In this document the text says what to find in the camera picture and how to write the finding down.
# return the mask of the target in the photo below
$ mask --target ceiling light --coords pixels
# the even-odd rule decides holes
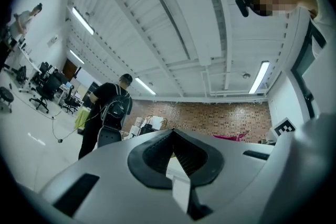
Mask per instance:
[[[139,78],[135,78],[135,80],[140,83],[142,86],[144,86],[152,95],[156,95],[155,92],[153,92],[145,83],[142,82],[141,79]]]
[[[262,80],[264,79],[264,76],[267,72],[268,67],[269,67],[269,62],[268,61],[265,61],[265,62],[261,63],[261,67],[260,67],[258,76],[257,76],[256,80],[254,81],[253,86],[252,86],[251,90],[249,91],[249,94],[253,94],[257,91],[257,89],[259,88]]]
[[[78,61],[80,61],[82,64],[84,64],[82,59],[80,59],[72,50],[70,50],[70,52],[72,53],[73,56],[75,56],[77,58]]]
[[[72,13],[76,16],[76,18],[80,21],[80,23],[84,25],[86,30],[89,31],[89,33],[93,35],[95,31],[92,29],[92,27],[85,21],[85,19],[79,14],[79,12],[74,7],[72,7]]]

